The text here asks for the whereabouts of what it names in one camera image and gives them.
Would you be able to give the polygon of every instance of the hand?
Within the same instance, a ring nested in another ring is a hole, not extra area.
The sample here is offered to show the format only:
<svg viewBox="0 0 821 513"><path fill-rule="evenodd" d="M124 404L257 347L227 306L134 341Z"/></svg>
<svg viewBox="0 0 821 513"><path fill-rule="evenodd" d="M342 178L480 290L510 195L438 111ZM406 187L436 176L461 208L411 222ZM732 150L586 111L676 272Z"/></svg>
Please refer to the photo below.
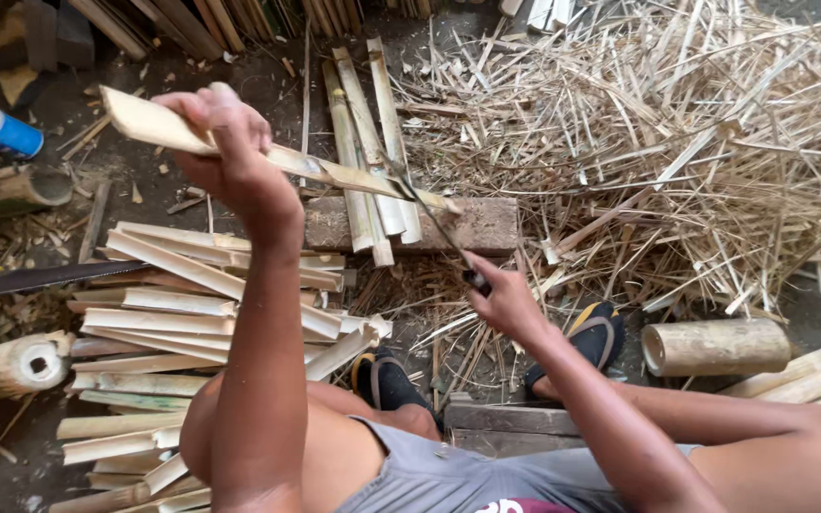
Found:
<svg viewBox="0 0 821 513"><path fill-rule="evenodd" d="M552 328L537 307L524 274L502 271L486 258L470 251L464 254L473 270L484 275L493 286L490 297L484 297L476 288L468 294L471 306L481 319L524 346L541 339Z"/></svg>
<svg viewBox="0 0 821 513"><path fill-rule="evenodd" d="M271 125L261 114L222 82L197 94L175 92L153 101L213 135L220 159L176 152L176 163L243 221L254 243L302 246L303 204L280 169L265 158L272 148Z"/></svg>

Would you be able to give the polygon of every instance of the dirt floor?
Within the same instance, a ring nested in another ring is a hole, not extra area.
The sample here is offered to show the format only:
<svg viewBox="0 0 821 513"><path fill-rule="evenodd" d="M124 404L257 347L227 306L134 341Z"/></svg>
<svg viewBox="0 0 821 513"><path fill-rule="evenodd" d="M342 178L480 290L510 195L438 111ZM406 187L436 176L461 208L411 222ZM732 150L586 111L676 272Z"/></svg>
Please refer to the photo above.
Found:
<svg viewBox="0 0 821 513"><path fill-rule="evenodd" d="M479 38L484 33L492 33L499 18L496 5L449 3L450 12L442 13L435 18L437 44L445 43L451 38L450 29L461 37ZM804 12L815 11L814 18L821 18L821 2L798 2L795 4L760 0L760 6L771 11L777 9L780 14L802 16ZM530 5L525 1L522 12L526 13ZM401 61L415 61L416 54L425 55L428 30L425 22L406 20L393 14L383 13L373 8L367 10L365 26L367 36L382 36L388 47L388 59L392 72L400 72ZM239 56L233 64L222 61L199 67L186 62L177 47L167 41L155 54L143 63L131 63L119 55L119 51L105 39L99 39L97 46L97 67L92 71L74 72L63 68L59 73L45 77L36 99L29 106L10 111L18 119L28 121L33 116L37 127L47 133L47 143L36 158L37 162L59 166L56 148L71 136L82 130L102 115L102 107L86 104L95 98L86 96L82 91L91 83L102 83L126 91L138 87L146 88L146 97L169 90L195 90L205 87L214 80L229 82L242 98L262 112L272 124L276 142L294 148L300 146L302 126L302 87L301 76L290 77L280 63L280 57L289 57L295 67L303 62L303 44L300 41L275 43L250 50ZM309 72L313 77L311 105L311 123L309 151L313 155L334 160L335 146L331 134L331 123L325 101L325 87L320 71L321 59L330 55L332 47L346 45L358 63L365 60L365 38L343 41L313 41L313 58ZM372 97L372 86L369 76L360 73L361 80L368 87L368 98ZM6 101L0 90L0 108L7 110ZM113 180L107 214L100 234L100 242L105 240L107 228L115 226L117 221L133 221L204 231L207 228L206 205L199 204L179 212L167 215L166 209L178 203L181 190L188 185L181 170L173 163L172 155L164 152L154 154L152 146L125 140L112 129L105 130L97 147L72 161L80 179L79 185L87 191L93 191L95 183L103 179ZM166 164L170 171L161 175L158 171L161 164ZM131 202L133 184L137 185L143 197L142 204ZM49 214L43 214L43 220L56 224L60 228L72 225L83 218L90 201L75 196L71 204L60 207ZM234 216L219 202L213 203L215 230L242 235ZM15 220L0 221L0 232L13 227ZM74 231L66 247L73 255L83 236L84 226ZM54 266L68 262L52 245L41 244L32 248L24 258L31 258L36 266ZM413 260L402 262L403 268L413 269ZM366 276L370 274L371 262L365 257L351 259L350 266L359 269L359 287L348 291L350 295L359 294ZM782 304L783 314L791 320L788 331L792 341L800 352L809 352L821 347L821 298L815 291L815 281L806 278L795 278L785 288ZM611 377L647 384L649 379L641 371L640 345L638 334L640 328L656 318L645 316L640 311L624 312L627 315L629 339L622 354L612 366ZM429 350L407 352L419 334L425 334L430 327L424 322L410 316L399 318L396 336L388 343L399 358L405 361L409 372L424 371L419 382L430 382ZM65 311L37 320L16 322L10 330L0 330L0 342L10 340L24 333L67 329L72 327L72 318ZM515 378L520 379L530 364L530 360L515 361L514 352L508 342L502 346L503 360L506 362L506 375L512 375L515 363ZM463 356L464 348L458 347L448 361L448 366L457 369ZM483 358L473 373L473 381L495 382L497 366L490 358ZM450 378L444 372L442 378ZM680 386L681 382L653 383L664 386ZM724 380L699 379L692 383L692 390L716 390L724 386ZM427 386L421 390L430 393ZM523 391L515 394L509 392L505 385L473 387L470 391L483 402L521 402ZM21 402L0 401L0 433L20 407ZM55 440L58 422L65 416L84 414L104 414L105 409L98 405L67 400L62 390L55 389L40 393L30 403L27 412L20 418L3 445L15 453L19 462L14 465L0 456L0 512L44 511L45 507L60 500L86 494L85 472L90 465L63 467L61 463L60 443Z"/></svg>

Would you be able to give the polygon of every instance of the man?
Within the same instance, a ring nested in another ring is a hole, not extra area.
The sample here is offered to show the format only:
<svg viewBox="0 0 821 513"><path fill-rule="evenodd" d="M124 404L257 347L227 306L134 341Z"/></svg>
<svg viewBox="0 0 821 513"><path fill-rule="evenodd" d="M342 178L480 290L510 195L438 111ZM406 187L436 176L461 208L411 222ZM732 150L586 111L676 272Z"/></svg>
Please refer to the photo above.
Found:
<svg viewBox="0 0 821 513"><path fill-rule="evenodd" d="M181 438L215 513L821 511L821 406L612 383L542 317L521 275L474 255L494 291L472 292L473 308L537 359L546 377L533 376L533 391L564 402L590 452L489 460L441 444L434 415L382 352L355 364L367 401L306 382L303 210L263 155L268 123L225 84L154 100L212 133L220 159L179 153L177 163L253 242L227 371L195 397ZM611 320L591 331L609 342Z"/></svg>

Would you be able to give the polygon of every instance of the flip-flop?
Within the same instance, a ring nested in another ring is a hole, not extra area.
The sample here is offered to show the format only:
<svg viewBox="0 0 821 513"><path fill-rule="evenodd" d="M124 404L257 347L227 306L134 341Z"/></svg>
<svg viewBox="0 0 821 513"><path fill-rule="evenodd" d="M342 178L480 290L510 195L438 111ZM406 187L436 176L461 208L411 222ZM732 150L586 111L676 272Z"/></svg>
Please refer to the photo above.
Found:
<svg viewBox="0 0 821 513"><path fill-rule="evenodd" d="M623 349L626 326L623 316L613 308L612 303L598 302L582 310L566 336L582 356L602 371ZM546 372L538 363L528 369L525 373L525 390L529 396L534 396L532 387L544 376Z"/></svg>
<svg viewBox="0 0 821 513"><path fill-rule="evenodd" d="M444 432L439 415L417 392L401 362L391 351L379 346L374 351L360 354L350 369L353 392L373 408L391 412L405 404L417 404L427 409L440 433Z"/></svg>

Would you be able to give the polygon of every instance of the shorts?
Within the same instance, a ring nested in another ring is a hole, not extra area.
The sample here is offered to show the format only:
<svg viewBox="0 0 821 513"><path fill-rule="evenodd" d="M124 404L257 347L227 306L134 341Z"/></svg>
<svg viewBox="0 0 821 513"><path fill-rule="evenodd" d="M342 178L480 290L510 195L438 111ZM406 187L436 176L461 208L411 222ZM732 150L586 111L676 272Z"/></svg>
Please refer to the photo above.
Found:
<svg viewBox="0 0 821 513"><path fill-rule="evenodd" d="M473 513L501 498L527 497L576 513L626 513L590 450L492 459L351 417L388 451L382 470L335 513ZM685 454L698 446L678 446Z"/></svg>

